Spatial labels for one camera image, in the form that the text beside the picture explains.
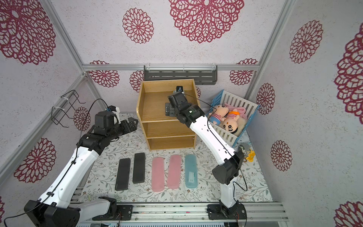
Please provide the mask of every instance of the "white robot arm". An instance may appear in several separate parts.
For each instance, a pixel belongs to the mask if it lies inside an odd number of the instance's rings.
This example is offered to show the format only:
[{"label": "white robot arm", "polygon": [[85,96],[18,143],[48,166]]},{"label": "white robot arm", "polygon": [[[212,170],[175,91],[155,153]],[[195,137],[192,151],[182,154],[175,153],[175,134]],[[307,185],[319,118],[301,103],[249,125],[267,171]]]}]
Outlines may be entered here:
[{"label": "white robot arm", "polygon": [[[203,140],[217,160],[218,166],[212,172],[221,186],[221,213],[226,218],[234,218],[237,203],[233,183],[242,165],[243,152],[236,152],[225,143],[210,125],[204,112],[197,105],[188,103],[182,92],[176,92],[168,98],[179,121]],[[96,114],[95,125],[82,136],[78,148],[56,180],[37,201],[30,200],[26,204],[24,211],[36,226],[76,226],[100,215],[110,220],[115,218],[115,199],[100,197],[79,204],[70,204],[70,201],[83,176],[104,148],[113,139],[136,130],[137,120],[129,118],[129,122],[120,121],[118,113],[117,107],[109,106],[107,111]]]}]

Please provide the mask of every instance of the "red flower pattern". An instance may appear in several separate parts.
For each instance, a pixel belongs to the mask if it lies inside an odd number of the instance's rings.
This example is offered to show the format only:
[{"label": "red flower pattern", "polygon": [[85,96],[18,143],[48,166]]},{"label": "red flower pattern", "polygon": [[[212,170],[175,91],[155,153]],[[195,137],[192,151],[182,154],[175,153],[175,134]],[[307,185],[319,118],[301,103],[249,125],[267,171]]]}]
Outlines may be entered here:
[{"label": "red flower pattern", "polygon": [[345,45],[343,58],[338,62],[337,98],[343,100],[345,111],[354,113],[363,124],[363,23],[354,39]]},{"label": "red flower pattern", "polygon": [[198,98],[200,98],[200,96],[202,95],[202,92],[200,91],[199,87],[195,87],[197,89],[197,93],[198,93]]},{"label": "red flower pattern", "polygon": [[258,111],[266,115],[268,114],[275,103],[275,90],[269,83],[263,84],[258,90],[256,103],[260,105]]},{"label": "red flower pattern", "polygon": [[36,182],[48,175],[56,160],[54,145],[47,138],[41,138],[25,160],[14,172],[14,177],[25,183]]},{"label": "red flower pattern", "polygon": [[[242,60],[238,62],[238,65],[254,65],[258,61],[256,59],[252,58],[246,58],[245,60]],[[232,83],[237,85],[244,85],[248,84],[250,82],[250,79],[253,76],[253,70],[239,70],[239,71],[231,71],[229,73],[229,80],[232,81]]]},{"label": "red flower pattern", "polygon": [[336,227],[363,227],[363,204],[347,202],[335,210]]},{"label": "red flower pattern", "polygon": [[289,146],[284,141],[276,141],[271,147],[271,159],[279,170],[288,170],[293,160]]},{"label": "red flower pattern", "polygon": [[82,131],[86,131],[88,127],[91,125],[91,115],[90,113],[88,114],[87,113],[88,113],[87,108],[83,106],[78,107],[78,109],[74,112],[73,121],[74,125],[78,130],[81,130],[83,125]]},{"label": "red flower pattern", "polygon": [[149,42],[154,34],[150,17],[141,9],[133,8],[126,11],[122,23],[127,36],[135,43]]},{"label": "red flower pattern", "polygon": [[308,60],[320,45],[323,29],[319,21],[304,24],[295,34],[290,45],[290,58],[295,63]]},{"label": "red flower pattern", "polygon": [[141,82],[144,80],[144,71],[136,71],[133,72],[130,76],[130,84],[132,88],[139,92]]},{"label": "red flower pattern", "polygon": [[38,0],[0,0],[0,48],[21,63],[47,62],[56,34]]},{"label": "red flower pattern", "polygon": [[[108,64],[104,61],[93,61],[90,64]],[[120,76],[115,70],[98,70],[98,71],[89,71],[91,78],[104,87],[114,87],[118,84],[120,80]]]},{"label": "red flower pattern", "polygon": [[0,223],[2,222],[3,214],[5,213],[4,205],[5,205],[5,203],[2,202],[1,196],[0,196]]},{"label": "red flower pattern", "polygon": [[190,41],[211,42],[231,29],[243,0],[169,0],[170,15],[181,35]]}]

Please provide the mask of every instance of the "yellow toy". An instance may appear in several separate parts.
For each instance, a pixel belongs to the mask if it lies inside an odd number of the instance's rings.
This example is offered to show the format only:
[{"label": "yellow toy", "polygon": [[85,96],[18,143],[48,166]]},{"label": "yellow toy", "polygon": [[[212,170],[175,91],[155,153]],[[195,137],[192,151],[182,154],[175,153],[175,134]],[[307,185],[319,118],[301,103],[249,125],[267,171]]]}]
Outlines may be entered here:
[{"label": "yellow toy", "polygon": [[249,154],[248,154],[248,157],[246,158],[246,160],[248,160],[249,162],[253,162],[253,157],[256,155],[255,153],[254,153],[254,151],[253,150],[251,150],[251,148],[250,148],[250,151],[248,152]]}]

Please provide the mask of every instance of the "wooden shelf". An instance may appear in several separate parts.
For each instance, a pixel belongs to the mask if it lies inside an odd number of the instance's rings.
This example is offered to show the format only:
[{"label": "wooden shelf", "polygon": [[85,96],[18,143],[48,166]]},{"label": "wooden shelf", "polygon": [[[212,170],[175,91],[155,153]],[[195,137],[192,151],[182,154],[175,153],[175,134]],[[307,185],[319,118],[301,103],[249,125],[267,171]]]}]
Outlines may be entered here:
[{"label": "wooden shelf", "polygon": [[193,136],[195,133],[179,121],[144,123],[146,138]]},{"label": "wooden shelf", "polygon": [[194,135],[188,137],[167,137],[147,139],[151,150],[194,147]]},{"label": "wooden shelf", "polygon": [[195,148],[196,134],[176,117],[165,116],[165,103],[176,86],[183,86],[188,102],[200,106],[194,79],[143,81],[140,85],[136,113],[150,150]]},{"label": "wooden shelf", "polygon": [[[192,91],[184,91],[186,94],[193,96]],[[173,92],[148,92],[145,93],[143,114],[141,115],[142,122],[155,121],[177,121],[176,117],[165,116],[165,103],[169,102],[168,96]],[[188,102],[197,104],[197,100],[186,96]]]}]

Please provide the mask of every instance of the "mounting plate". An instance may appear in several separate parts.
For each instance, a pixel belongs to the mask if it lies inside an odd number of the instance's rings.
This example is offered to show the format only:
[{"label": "mounting plate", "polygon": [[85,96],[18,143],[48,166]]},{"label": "mounting plate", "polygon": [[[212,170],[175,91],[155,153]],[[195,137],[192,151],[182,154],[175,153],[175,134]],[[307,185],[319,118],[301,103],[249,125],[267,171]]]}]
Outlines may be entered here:
[{"label": "mounting plate", "polygon": [[[120,220],[121,221],[130,221],[131,220],[131,215],[132,215],[132,205],[117,205],[117,215],[119,213],[121,213],[121,216],[118,216],[115,219],[111,219],[111,220]],[[106,221],[106,220],[110,220],[107,216],[97,216],[92,218],[92,220],[94,221]]]},{"label": "mounting plate", "polygon": [[[221,211],[221,206],[219,204],[209,204],[207,206],[207,209],[209,210],[214,210],[214,212],[208,212],[208,217],[209,220],[224,220],[224,219],[236,219],[235,216],[232,216],[230,218],[225,217],[220,211]],[[239,215],[239,219],[246,219],[247,215],[246,215],[246,209],[245,206],[243,204],[238,204],[236,212]]]},{"label": "mounting plate", "polygon": [[148,70],[144,65],[144,78],[146,81],[194,79],[196,85],[215,85],[217,82],[217,66],[212,71],[159,71]]}]

